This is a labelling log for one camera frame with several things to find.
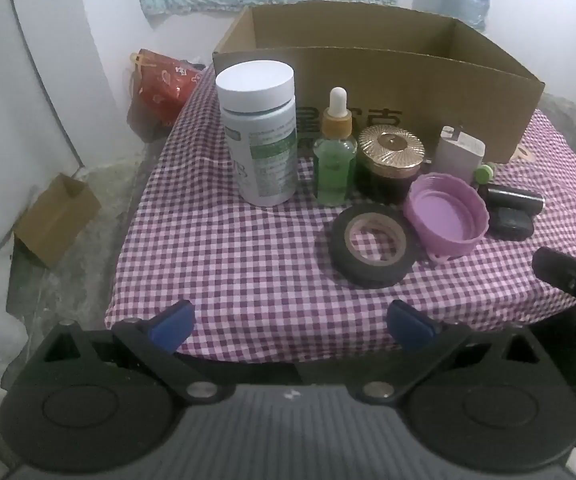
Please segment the black tape roll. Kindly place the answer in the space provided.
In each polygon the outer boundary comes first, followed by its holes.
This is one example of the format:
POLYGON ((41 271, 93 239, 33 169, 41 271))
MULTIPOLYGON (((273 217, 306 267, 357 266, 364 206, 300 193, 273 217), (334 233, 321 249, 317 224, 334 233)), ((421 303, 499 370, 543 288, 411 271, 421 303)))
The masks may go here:
POLYGON ((359 204, 331 223, 328 252, 332 266, 363 288, 398 284, 420 258, 418 238, 395 208, 359 204))

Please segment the purple checkered tablecloth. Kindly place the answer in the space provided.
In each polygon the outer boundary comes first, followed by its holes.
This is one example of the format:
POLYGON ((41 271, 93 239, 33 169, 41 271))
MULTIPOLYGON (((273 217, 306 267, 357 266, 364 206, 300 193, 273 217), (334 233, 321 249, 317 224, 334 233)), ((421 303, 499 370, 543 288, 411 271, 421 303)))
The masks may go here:
POLYGON ((542 113, 522 139, 530 160, 497 169, 497 182, 537 192, 545 207, 522 243, 486 238, 442 266, 418 261, 385 289, 353 286, 330 264, 337 217, 299 167, 287 203, 258 208, 239 195, 214 73, 207 70, 166 141, 117 263, 108 324, 152 318, 180 300, 195 308, 190 356, 234 362, 306 361, 390 346, 384 314, 403 300, 430 318, 476 330, 529 324, 568 309, 568 295, 539 281, 533 253, 547 246, 576 257, 576 155, 542 113))

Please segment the green dropper bottle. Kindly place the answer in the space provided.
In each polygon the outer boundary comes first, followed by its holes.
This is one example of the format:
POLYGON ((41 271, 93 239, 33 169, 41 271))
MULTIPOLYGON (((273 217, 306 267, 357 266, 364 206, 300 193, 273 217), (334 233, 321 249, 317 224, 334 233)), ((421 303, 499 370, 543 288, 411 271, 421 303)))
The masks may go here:
POLYGON ((314 195, 320 204, 337 207, 349 198, 357 151, 346 89, 332 88, 320 125, 320 138, 313 145, 314 195))

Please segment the black cylinder tube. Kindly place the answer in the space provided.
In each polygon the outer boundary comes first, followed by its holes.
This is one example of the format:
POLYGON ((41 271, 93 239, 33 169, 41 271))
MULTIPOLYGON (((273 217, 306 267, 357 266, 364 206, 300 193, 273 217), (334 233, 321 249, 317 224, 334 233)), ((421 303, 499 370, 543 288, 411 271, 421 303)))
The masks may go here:
POLYGON ((530 217, 538 216, 545 207, 542 195, 506 185, 481 185, 478 194, 488 208, 516 209, 530 217))

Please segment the red plastic bag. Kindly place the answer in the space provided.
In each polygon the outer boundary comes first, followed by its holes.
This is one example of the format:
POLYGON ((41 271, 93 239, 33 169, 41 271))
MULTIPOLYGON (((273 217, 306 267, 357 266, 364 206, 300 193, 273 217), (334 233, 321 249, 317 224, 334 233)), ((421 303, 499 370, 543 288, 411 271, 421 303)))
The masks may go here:
POLYGON ((140 49, 131 54, 136 94, 163 125, 172 126, 202 78, 206 66, 140 49))

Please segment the purple plastic lid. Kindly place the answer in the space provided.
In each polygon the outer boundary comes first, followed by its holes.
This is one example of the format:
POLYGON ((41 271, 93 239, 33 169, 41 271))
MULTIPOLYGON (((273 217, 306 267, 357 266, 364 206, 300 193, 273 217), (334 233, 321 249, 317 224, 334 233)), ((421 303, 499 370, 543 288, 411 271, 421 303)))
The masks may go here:
POLYGON ((478 193, 449 174, 424 174, 408 190, 403 214, 428 258, 437 264, 469 255, 489 229, 490 216, 478 193))

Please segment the gold lid cosmetic jar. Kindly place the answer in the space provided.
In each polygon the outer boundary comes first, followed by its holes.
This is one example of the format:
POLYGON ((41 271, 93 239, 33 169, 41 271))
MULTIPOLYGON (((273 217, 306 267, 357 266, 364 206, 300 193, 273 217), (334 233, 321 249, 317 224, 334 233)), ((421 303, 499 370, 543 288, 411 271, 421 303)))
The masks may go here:
POLYGON ((365 128, 358 135, 358 192, 382 204, 402 204, 425 160, 422 141, 392 125, 365 128))

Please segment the white power adapter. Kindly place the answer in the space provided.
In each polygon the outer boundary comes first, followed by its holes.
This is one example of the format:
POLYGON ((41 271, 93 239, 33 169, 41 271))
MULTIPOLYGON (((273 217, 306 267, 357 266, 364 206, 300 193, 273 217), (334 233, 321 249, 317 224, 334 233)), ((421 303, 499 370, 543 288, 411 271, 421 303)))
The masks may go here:
POLYGON ((436 174, 449 174, 471 184, 484 154, 486 144, 483 141, 459 128, 444 126, 430 170, 436 174))

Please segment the small cardboard box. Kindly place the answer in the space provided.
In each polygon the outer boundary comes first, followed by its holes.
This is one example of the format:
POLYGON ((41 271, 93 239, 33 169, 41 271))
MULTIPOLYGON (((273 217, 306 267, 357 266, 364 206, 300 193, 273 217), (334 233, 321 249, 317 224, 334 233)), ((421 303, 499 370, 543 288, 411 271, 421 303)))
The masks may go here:
POLYGON ((16 222, 15 237, 52 268, 98 211, 99 200, 86 182, 58 174, 16 222))

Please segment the black oval fob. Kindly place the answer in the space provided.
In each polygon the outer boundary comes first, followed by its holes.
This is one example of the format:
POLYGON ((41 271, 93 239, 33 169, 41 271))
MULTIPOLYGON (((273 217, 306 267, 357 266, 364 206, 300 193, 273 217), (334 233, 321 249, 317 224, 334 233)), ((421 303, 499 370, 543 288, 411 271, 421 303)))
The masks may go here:
POLYGON ((496 207, 490 210, 488 235, 496 240, 522 242, 534 233, 533 219, 524 211, 496 207))

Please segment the large cardboard box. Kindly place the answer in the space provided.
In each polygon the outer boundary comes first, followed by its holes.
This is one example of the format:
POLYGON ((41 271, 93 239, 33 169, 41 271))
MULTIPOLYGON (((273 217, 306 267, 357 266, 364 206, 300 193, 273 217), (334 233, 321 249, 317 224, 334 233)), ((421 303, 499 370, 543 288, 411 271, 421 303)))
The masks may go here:
POLYGON ((329 91, 348 92, 356 130, 399 126, 432 151, 445 126, 508 162, 544 84, 470 26, 378 4, 307 1, 240 12, 213 52, 217 72, 275 60, 294 69, 298 131, 316 136, 329 91))

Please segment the green lip balm tube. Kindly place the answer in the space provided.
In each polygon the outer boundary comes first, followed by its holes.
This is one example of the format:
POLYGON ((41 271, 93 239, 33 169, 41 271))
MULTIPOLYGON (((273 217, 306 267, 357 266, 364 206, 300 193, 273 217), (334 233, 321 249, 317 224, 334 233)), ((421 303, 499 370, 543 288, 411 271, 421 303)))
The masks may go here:
POLYGON ((474 183, 476 185, 488 185, 494 178, 494 166, 481 164, 474 170, 474 183))

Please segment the white supplement bottle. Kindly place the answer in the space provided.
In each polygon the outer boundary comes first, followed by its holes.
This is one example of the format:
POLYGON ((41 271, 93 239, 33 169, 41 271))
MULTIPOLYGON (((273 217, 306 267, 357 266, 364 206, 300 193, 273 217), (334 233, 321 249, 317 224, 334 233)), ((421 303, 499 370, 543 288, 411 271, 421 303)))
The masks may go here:
POLYGON ((217 74, 215 84, 241 197, 258 207, 285 203, 298 183, 294 69, 242 62, 217 74))

